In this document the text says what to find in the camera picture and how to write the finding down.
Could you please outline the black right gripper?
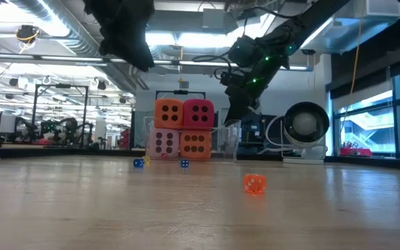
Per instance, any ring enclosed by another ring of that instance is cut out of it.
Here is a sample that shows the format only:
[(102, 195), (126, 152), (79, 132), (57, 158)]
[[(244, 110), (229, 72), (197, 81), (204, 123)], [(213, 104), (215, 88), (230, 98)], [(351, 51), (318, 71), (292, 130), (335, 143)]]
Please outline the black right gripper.
[(280, 60), (263, 58), (249, 72), (223, 72), (220, 83), (226, 86), (230, 106), (224, 125), (230, 126), (249, 114), (260, 113), (259, 96), (281, 68)]

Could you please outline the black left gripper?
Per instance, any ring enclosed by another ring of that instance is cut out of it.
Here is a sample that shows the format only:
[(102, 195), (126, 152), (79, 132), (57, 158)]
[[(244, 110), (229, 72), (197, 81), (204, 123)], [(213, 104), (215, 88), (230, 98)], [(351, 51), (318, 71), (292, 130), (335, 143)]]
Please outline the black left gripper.
[(100, 25), (102, 55), (130, 55), (129, 63), (143, 72), (155, 66), (145, 30), (155, 12), (154, 0), (83, 0), (84, 12)]

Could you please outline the large magenta foam die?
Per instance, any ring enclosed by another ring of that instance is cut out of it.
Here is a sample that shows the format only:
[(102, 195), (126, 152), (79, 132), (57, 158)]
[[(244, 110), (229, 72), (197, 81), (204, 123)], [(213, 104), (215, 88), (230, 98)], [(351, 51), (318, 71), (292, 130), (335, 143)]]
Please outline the large magenta foam die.
[(213, 102), (207, 99), (188, 99), (183, 103), (183, 128), (210, 130), (215, 120)]

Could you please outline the large orange foam die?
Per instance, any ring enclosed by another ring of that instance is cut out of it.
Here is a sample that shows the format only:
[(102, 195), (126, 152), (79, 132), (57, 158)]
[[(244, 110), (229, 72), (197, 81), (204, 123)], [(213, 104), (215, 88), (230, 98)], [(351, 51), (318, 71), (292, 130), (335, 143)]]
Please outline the large orange foam die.
[(211, 132), (183, 130), (180, 136), (180, 154), (184, 158), (208, 160), (211, 156)]
[(183, 102), (179, 99), (158, 99), (154, 107), (154, 127), (182, 129)]

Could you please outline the small orange translucent die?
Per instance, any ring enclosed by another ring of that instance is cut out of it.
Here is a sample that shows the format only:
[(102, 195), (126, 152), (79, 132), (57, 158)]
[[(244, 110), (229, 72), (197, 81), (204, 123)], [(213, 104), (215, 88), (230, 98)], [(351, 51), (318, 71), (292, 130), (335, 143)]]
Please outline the small orange translucent die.
[(243, 179), (243, 188), (250, 194), (263, 194), (266, 190), (267, 179), (260, 174), (246, 174)]

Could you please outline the large pink foam die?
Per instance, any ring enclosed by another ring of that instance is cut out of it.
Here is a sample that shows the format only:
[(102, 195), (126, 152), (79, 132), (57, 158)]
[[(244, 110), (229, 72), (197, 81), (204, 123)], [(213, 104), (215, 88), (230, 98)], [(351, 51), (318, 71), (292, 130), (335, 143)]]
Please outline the large pink foam die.
[(151, 158), (162, 159), (162, 153), (167, 154), (167, 158), (177, 158), (180, 146), (180, 135), (177, 130), (154, 128), (149, 136), (149, 146), (147, 154)]

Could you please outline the clear plastic bin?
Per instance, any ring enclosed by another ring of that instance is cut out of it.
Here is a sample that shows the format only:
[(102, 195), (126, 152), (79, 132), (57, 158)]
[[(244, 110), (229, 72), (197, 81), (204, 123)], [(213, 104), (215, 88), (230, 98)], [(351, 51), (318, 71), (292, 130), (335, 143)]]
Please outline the clear plastic bin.
[[(144, 118), (144, 135), (145, 135), (145, 152), (147, 154), (147, 148), (149, 146), (149, 136), (154, 129), (154, 120), (153, 117), (145, 117)], [(221, 128), (213, 128), (211, 130), (198, 130), (198, 131), (210, 131), (211, 132), (211, 156), (208, 160), (197, 160), (197, 161), (209, 161), (209, 160), (225, 160), (225, 161), (235, 161), (237, 160), (237, 152), (238, 152), (238, 144), (239, 144), (239, 130), (240, 125), (234, 124), (229, 127), (221, 127)], [(169, 159), (157, 159), (156, 160), (175, 160), (182, 159), (184, 157), (180, 154), (180, 146), (179, 153), (177, 158), (169, 158)]]

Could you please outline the black and white fan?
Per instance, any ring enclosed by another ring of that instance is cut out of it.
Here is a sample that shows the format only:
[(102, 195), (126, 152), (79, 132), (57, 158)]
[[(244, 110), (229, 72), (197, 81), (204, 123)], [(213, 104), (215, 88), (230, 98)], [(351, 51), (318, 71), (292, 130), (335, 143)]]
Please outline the black and white fan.
[(318, 104), (305, 101), (287, 110), (281, 122), (281, 132), (288, 145), (282, 149), (296, 153), (285, 156), (283, 162), (298, 165), (323, 165), (328, 147), (325, 136), (330, 128), (326, 111)]

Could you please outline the grey ceiling air unit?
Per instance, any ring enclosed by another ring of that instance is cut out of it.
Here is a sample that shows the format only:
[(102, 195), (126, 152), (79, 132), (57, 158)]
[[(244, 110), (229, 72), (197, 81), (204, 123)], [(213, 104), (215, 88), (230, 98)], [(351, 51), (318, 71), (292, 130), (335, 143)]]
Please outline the grey ceiling air unit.
[(223, 29), (225, 24), (225, 12), (220, 9), (203, 9), (202, 28), (219, 30)]

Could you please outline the long ceiling light bar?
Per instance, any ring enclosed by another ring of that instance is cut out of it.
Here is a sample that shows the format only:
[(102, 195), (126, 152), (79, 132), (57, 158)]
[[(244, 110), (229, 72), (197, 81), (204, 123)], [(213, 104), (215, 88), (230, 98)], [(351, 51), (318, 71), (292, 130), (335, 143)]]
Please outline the long ceiling light bar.
[[(41, 60), (44, 63), (60, 62), (60, 63), (79, 63), (82, 65), (107, 65), (108, 63), (126, 63), (125, 60), (119, 58), (91, 58), (77, 56), (43, 56), (32, 54), (17, 53), (0, 53), (1, 62), (21, 60)], [(196, 66), (196, 67), (227, 67), (225, 62), (195, 62), (191, 60), (154, 60), (155, 65), (171, 65), (171, 66)]]

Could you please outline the red tray by window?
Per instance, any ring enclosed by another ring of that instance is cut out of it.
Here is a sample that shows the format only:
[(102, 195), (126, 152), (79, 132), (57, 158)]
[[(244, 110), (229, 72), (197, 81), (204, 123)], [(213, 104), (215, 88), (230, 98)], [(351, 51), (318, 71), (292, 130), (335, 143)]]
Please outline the red tray by window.
[(340, 148), (340, 155), (355, 156), (355, 157), (372, 157), (373, 153), (371, 152), (370, 149), (342, 147)]

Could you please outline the black metal frame stand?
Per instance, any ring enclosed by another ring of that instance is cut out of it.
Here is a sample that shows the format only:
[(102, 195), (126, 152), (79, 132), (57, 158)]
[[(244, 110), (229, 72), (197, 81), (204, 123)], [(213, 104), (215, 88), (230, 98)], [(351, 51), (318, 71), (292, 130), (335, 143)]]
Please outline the black metal frame stand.
[(53, 85), (46, 85), (46, 84), (36, 84), (35, 85), (35, 92), (34, 92), (34, 102), (33, 102), (33, 114), (31, 118), (31, 125), (35, 125), (35, 118), (36, 118), (36, 110), (37, 110), (37, 102), (38, 102), (38, 97), (40, 97), (44, 92), (46, 92), (49, 88), (57, 88), (57, 89), (70, 89), (70, 88), (76, 88), (78, 91), (80, 88), (85, 89), (85, 100), (84, 100), (84, 109), (83, 109), (83, 124), (86, 123), (86, 115), (87, 115), (87, 106), (88, 106), (88, 94), (89, 94), (89, 87), (88, 86), (82, 86), (82, 85), (72, 85), (72, 84), (67, 84), (67, 83), (57, 83)]

